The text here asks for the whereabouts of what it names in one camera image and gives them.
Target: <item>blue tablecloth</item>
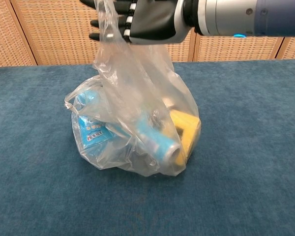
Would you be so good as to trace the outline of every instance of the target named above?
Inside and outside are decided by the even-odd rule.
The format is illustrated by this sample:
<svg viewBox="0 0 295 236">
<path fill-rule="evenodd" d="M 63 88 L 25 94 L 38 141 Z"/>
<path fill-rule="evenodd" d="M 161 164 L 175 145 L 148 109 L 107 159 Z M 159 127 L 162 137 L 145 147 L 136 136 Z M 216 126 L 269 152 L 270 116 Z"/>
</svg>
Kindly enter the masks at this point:
<svg viewBox="0 0 295 236">
<path fill-rule="evenodd" d="M 295 236 L 295 60 L 176 63 L 202 133 L 177 177 L 99 171 L 64 96 L 90 65 L 0 68 L 0 236 Z"/>
</svg>

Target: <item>blue light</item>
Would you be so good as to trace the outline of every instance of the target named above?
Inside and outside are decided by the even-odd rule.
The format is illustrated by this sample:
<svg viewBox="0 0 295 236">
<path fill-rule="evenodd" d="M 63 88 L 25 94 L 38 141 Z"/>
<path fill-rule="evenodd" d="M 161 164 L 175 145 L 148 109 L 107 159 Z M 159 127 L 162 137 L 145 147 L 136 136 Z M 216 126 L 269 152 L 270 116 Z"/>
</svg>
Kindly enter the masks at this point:
<svg viewBox="0 0 295 236">
<path fill-rule="evenodd" d="M 244 35 L 244 34 L 240 34 L 240 33 L 237 33 L 237 34 L 234 34 L 234 37 L 235 37 L 235 38 L 245 38 L 246 35 Z"/>
</svg>

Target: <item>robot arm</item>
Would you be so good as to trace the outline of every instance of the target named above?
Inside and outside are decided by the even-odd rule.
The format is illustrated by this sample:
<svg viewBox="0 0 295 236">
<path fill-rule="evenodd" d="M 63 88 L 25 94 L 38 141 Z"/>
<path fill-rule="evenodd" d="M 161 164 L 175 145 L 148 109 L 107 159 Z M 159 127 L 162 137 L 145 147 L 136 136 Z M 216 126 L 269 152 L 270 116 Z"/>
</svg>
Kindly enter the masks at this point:
<svg viewBox="0 0 295 236">
<path fill-rule="evenodd" d="M 80 0 L 95 9 L 94 0 Z M 295 36 L 295 0 L 117 0 L 118 26 L 133 44 L 180 43 L 192 27 L 206 36 Z M 91 21 L 98 27 L 98 21 Z M 99 34 L 91 33 L 99 40 Z"/>
</svg>

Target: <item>plastic bag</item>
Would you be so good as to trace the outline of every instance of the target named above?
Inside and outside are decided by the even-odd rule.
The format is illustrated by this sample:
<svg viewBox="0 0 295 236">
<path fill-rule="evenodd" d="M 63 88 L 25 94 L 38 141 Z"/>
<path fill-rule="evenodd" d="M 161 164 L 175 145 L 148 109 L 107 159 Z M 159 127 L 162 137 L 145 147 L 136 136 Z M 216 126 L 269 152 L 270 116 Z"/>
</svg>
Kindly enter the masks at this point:
<svg viewBox="0 0 295 236">
<path fill-rule="evenodd" d="M 201 129 L 198 107 L 165 46 L 127 44 L 112 0 L 95 0 L 99 76 L 66 96 L 81 156 L 99 169 L 176 176 Z"/>
</svg>

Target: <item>table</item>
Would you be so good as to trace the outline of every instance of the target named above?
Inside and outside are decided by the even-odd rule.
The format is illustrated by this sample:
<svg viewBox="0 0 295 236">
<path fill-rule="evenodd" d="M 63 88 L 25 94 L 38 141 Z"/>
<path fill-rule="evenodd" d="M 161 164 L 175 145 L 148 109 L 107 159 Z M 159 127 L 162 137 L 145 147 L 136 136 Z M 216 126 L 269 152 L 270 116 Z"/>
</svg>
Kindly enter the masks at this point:
<svg viewBox="0 0 295 236">
<path fill-rule="evenodd" d="M 91 65 L 0 68 L 0 236 L 295 236 L 295 60 L 175 63 L 202 133 L 177 177 L 99 171 L 64 96 Z"/>
</svg>

